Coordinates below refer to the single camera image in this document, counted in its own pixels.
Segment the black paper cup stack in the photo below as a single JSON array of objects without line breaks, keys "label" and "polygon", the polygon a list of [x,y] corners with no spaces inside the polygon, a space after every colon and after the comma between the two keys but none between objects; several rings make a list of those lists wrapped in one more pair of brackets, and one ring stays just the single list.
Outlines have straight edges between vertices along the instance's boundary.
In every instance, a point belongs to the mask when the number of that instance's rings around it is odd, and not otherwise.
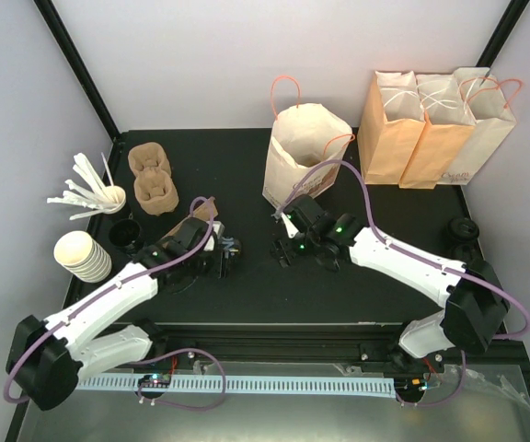
[{"label": "black paper cup stack", "polygon": [[133,257],[144,247],[144,233],[137,221],[122,219],[109,230],[109,242],[116,250]]}]

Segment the printed Cream Bear paper bag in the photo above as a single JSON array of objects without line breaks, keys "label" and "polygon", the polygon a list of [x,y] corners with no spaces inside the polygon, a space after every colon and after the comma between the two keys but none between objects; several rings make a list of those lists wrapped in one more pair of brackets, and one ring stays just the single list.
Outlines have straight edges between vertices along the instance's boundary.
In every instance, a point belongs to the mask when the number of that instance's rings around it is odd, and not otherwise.
[{"label": "printed Cream Bear paper bag", "polygon": [[352,128],[317,103],[274,109],[274,122],[266,158],[262,195],[279,209],[291,193],[317,197],[331,187],[338,175],[336,163],[319,168],[328,160],[341,160],[351,141]]}]

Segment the single black paper cup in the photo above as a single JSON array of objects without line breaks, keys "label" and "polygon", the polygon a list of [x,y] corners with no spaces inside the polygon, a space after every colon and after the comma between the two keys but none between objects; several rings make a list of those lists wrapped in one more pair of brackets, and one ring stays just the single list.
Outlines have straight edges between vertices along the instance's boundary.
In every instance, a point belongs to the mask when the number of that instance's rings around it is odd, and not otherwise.
[{"label": "single black paper cup", "polygon": [[228,245],[230,244],[233,238],[234,237],[222,237],[221,238],[221,244],[222,244],[223,250],[228,250]]}]

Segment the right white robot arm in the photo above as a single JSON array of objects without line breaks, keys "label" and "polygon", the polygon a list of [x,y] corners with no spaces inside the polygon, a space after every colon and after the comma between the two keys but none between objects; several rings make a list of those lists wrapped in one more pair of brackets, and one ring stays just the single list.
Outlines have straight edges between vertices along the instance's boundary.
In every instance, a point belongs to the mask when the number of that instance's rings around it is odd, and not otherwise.
[{"label": "right white robot arm", "polygon": [[308,195],[298,196],[277,217],[286,236],[274,242],[272,253],[281,266],[289,266],[296,256],[312,255],[336,272],[346,261],[389,276],[439,307],[411,321],[389,347],[390,363],[400,371],[449,348],[484,354],[508,313],[509,302],[497,293],[501,283],[482,259],[465,263],[430,254],[374,232],[353,215],[334,218]]}]

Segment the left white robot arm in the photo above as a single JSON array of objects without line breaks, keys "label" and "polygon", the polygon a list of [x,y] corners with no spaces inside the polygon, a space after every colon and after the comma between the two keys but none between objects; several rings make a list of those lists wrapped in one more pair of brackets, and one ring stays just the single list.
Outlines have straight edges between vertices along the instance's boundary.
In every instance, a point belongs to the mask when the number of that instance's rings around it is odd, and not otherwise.
[{"label": "left white robot arm", "polygon": [[139,250],[107,283],[72,306],[44,320],[26,317],[16,327],[6,361],[5,401],[33,401],[47,411],[80,382],[107,370],[176,362],[188,351],[169,351],[166,335],[149,319],[111,334],[105,330],[162,291],[184,289],[211,273],[225,277],[241,251],[240,240],[225,236],[222,223],[189,217],[174,235]]}]

